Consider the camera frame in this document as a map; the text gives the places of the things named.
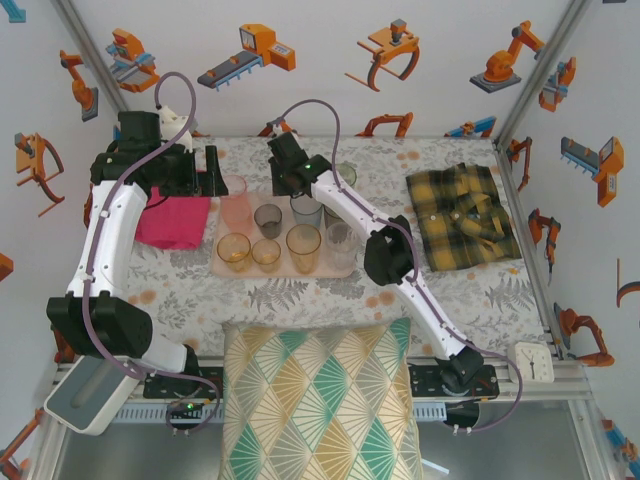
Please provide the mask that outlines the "tall blue glass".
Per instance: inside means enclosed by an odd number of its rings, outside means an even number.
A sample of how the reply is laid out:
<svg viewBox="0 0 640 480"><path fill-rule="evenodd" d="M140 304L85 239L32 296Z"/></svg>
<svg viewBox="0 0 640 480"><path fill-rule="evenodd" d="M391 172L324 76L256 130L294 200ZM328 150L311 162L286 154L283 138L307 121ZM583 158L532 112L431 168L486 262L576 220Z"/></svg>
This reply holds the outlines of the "tall blue glass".
<svg viewBox="0 0 640 480"><path fill-rule="evenodd" d="M301 195L290 199L290 206L297 224L312 225L320 228L323 205L317 200Z"/></svg>

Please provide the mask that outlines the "frosted peach glass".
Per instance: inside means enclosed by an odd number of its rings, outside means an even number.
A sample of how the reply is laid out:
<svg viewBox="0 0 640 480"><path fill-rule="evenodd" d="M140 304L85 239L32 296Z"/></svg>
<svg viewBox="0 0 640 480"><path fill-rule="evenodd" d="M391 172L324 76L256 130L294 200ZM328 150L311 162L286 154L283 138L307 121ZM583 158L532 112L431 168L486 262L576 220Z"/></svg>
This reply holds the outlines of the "frosted peach glass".
<svg viewBox="0 0 640 480"><path fill-rule="evenodd" d="M228 194L221 198L221 216L231 232L248 236L251 230L251 207L247 197L247 184L239 175L223 177Z"/></svg>

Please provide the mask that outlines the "short grey glass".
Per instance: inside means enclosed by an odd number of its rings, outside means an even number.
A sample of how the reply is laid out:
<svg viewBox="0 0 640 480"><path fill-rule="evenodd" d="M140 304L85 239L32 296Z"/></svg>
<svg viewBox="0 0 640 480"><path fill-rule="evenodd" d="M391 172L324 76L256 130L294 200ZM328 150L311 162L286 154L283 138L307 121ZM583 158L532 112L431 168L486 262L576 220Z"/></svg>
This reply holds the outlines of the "short grey glass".
<svg viewBox="0 0 640 480"><path fill-rule="evenodd" d="M264 204L254 212L254 222L266 239L276 239L282 230L282 211L275 204Z"/></svg>

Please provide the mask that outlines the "tall amber glass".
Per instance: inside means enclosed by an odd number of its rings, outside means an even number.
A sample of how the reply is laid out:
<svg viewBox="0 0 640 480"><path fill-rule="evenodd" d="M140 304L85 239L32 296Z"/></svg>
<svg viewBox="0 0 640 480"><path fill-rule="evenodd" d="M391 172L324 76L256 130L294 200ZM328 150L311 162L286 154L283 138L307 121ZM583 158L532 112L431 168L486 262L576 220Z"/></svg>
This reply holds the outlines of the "tall amber glass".
<svg viewBox="0 0 640 480"><path fill-rule="evenodd" d="M308 275L318 265L322 237L320 231L310 224L298 224L286 235L286 245L295 270Z"/></svg>

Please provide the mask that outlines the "small short amber glass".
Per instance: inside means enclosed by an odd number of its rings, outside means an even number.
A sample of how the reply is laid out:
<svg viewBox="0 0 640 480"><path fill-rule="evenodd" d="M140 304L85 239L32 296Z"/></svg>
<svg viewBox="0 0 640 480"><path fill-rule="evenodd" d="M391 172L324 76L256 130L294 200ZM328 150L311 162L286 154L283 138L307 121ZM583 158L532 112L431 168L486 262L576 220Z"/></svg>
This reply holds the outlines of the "small short amber glass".
<svg viewBox="0 0 640 480"><path fill-rule="evenodd" d="M272 239L261 239L252 247L252 259L261 272L271 274L280 266L281 247Z"/></svg>

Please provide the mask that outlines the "wide short amber glass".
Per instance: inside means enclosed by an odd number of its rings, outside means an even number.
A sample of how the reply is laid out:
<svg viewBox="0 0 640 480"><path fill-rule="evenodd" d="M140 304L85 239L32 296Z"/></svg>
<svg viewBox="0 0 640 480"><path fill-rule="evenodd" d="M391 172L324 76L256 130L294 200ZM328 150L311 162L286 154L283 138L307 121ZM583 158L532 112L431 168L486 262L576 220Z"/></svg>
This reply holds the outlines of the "wide short amber glass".
<svg viewBox="0 0 640 480"><path fill-rule="evenodd" d="M231 271L241 273L247 271L252 262L251 242L242 233L229 233L217 243L217 257Z"/></svg>

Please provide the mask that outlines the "tall clear glass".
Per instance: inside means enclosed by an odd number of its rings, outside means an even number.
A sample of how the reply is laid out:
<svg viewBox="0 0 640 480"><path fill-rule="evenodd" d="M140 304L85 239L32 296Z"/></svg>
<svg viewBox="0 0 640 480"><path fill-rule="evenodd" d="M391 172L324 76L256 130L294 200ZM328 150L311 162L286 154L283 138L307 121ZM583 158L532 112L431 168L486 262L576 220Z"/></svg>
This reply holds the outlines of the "tall clear glass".
<svg viewBox="0 0 640 480"><path fill-rule="evenodd" d="M345 222L332 224L326 231L329 263L338 271L352 269L356 263L360 239Z"/></svg>

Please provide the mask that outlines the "beige rectangular tray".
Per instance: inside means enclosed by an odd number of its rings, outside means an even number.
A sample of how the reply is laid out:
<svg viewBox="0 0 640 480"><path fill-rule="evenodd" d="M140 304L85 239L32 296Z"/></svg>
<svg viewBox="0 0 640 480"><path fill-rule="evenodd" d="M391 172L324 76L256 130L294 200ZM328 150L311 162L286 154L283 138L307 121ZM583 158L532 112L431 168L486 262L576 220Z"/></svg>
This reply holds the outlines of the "beige rectangular tray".
<svg viewBox="0 0 640 480"><path fill-rule="evenodd" d="M326 228L324 219L321 219L319 232L322 235L322 243L319 249L319 258L315 270L311 273L300 273L294 266L294 261L291 258L289 248L286 244L286 235L291 228L296 225L293 211L290 207L290 199L288 197L269 197L250 192L247 194L247 199L250 205L251 215L245 220L240 222L232 222L233 229L225 222L222 215L222 211L228 212L227 208L220 207L218 212L217 226L214 235L214 247L211 254L210 270L211 272L223 278L234 279L267 279L267 278L293 278L293 279L307 279L307 278L345 278L348 277L356 266L356 260L338 261L337 257L329 246L326 245L325 233ZM252 264L247 270L238 272L233 270L227 263L218 255L218 243L226 235L231 233L241 233L245 235L251 242L251 246L254 246L258 241L264 239L259 227L254 220L254 212L257 208L263 204L274 204L282 212L282 230L281 234L275 239L280 246L280 257L276 262L277 269L273 272L265 272L261 269L258 263L253 259L252 254L249 253L248 257L251 259Z"/></svg>

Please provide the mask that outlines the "pink folded cloth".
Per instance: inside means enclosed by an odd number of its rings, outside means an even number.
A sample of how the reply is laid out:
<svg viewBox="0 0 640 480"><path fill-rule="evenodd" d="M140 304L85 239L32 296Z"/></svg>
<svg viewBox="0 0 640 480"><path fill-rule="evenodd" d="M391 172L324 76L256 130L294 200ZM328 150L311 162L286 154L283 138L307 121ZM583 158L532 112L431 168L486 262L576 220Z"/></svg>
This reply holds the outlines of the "pink folded cloth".
<svg viewBox="0 0 640 480"><path fill-rule="evenodd" d="M159 249L195 250L204 236L210 204L208 197L165 197L154 188L135 240Z"/></svg>

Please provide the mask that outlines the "floral tablecloth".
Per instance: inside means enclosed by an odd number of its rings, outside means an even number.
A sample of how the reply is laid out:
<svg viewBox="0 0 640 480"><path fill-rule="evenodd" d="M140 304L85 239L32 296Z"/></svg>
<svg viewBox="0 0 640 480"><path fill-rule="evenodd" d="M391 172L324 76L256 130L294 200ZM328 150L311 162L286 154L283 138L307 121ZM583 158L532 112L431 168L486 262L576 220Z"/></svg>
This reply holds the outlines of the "floral tablecloth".
<svg viewBox="0 0 640 480"><path fill-rule="evenodd" d="M387 214L407 218L414 215L406 185L410 174L459 163L486 166L493 177L500 174L487 141L305 138L302 146L310 154L351 166L363 197ZM210 264L223 220L218 199L207 205L198 248L133 248L125 297L146 311L166 338L189 344L201 355L219 356L226 322L301 329L369 325L407 315L399 297L374 284L362 267L343 279L232 279L213 274ZM505 352L519 341L543 343L551 337L521 259L426 272L425 279L449 318L484 349Z"/></svg>

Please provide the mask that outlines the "yellow black plaid shirt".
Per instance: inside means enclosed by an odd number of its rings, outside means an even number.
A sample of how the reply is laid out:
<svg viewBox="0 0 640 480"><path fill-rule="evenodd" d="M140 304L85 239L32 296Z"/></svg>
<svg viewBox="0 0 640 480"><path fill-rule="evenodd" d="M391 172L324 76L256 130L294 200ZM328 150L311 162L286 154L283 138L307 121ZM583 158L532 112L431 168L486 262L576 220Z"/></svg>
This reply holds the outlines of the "yellow black plaid shirt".
<svg viewBox="0 0 640 480"><path fill-rule="evenodd" d="M432 271L521 257L488 167L459 163L414 173L406 183Z"/></svg>

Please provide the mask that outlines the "geometric patterned pillow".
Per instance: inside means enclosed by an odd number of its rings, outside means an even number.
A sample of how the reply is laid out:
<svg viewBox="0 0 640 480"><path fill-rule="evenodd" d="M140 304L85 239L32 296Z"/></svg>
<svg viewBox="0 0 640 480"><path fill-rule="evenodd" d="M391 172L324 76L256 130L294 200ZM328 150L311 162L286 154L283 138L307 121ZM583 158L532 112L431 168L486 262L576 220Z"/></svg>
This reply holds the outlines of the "geometric patterned pillow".
<svg viewBox="0 0 640 480"><path fill-rule="evenodd" d="M409 319L224 332L218 480L424 480Z"/></svg>

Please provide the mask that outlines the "black controller board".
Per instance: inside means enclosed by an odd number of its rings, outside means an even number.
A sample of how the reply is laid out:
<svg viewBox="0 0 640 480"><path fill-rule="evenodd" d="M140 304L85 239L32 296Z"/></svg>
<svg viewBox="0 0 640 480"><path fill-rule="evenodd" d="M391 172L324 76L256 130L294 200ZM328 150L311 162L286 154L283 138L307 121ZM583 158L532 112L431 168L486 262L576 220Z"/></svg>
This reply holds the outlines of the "black controller board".
<svg viewBox="0 0 640 480"><path fill-rule="evenodd" d="M447 419L444 423L450 427L473 428L480 417L480 407L475 401L446 404Z"/></svg>
<svg viewBox="0 0 640 480"><path fill-rule="evenodd" d="M203 419L207 402L196 403L191 400L170 403L165 411L165 422L170 428L187 429Z"/></svg>

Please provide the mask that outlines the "white grey tissue box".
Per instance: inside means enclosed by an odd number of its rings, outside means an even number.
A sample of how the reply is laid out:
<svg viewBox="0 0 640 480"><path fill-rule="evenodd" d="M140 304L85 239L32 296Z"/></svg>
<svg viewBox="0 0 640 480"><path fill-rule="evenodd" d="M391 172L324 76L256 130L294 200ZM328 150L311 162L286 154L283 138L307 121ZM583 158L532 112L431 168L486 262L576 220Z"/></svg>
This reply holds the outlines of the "white grey tissue box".
<svg viewBox="0 0 640 480"><path fill-rule="evenodd" d="M83 356L46 398L44 410L78 434L98 436L138 384L111 362Z"/></svg>

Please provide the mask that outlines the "aluminium frame post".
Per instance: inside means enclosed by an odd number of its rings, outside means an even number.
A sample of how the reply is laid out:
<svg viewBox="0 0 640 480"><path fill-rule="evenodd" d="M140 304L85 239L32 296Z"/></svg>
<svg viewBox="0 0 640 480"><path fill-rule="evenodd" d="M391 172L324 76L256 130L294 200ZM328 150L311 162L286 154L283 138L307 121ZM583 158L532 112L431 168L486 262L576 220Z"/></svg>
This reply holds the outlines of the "aluminium frame post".
<svg viewBox="0 0 640 480"><path fill-rule="evenodd" d="M541 56L536 61L536 66L494 141L494 146L498 150L504 150L510 144L517 128L525 118L529 108L537 98L537 94L551 73L551 69L559 61L560 54L563 52L593 2L594 0L569 1L549 41L546 43Z"/></svg>
<svg viewBox="0 0 640 480"><path fill-rule="evenodd" d="M101 56L88 27L77 10L73 0L50 0L67 32L78 48L77 55L60 52L60 64L73 78L72 91L81 106L81 119L84 123L96 118L99 114L100 93L115 113L129 111L121 89L111 74L110 68ZM85 65L93 74L97 85L87 86L76 67Z"/></svg>

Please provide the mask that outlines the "aluminium side rail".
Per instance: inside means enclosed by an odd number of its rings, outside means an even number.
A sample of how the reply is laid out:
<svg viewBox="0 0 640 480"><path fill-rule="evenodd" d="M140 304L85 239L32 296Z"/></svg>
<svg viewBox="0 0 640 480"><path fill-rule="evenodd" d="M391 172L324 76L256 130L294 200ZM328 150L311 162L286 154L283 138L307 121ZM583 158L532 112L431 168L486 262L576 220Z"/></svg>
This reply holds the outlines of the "aluminium side rail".
<svg viewBox="0 0 640 480"><path fill-rule="evenodd" d="M518 236L521 255L532 284L538 315L541 324L549 335L551 351L561 364L576 364L579 367L584 367L585 364L579 361L577 357L569 351L562 340L562 332L553 311L549 287L547 286L547 275L541 271L538 265L537 247L534 245L529 232L528 216L522 207L516 185L511 175L509 162L505 152L499 145L495 145L494 150L511 211L511 218Z"/></svg>

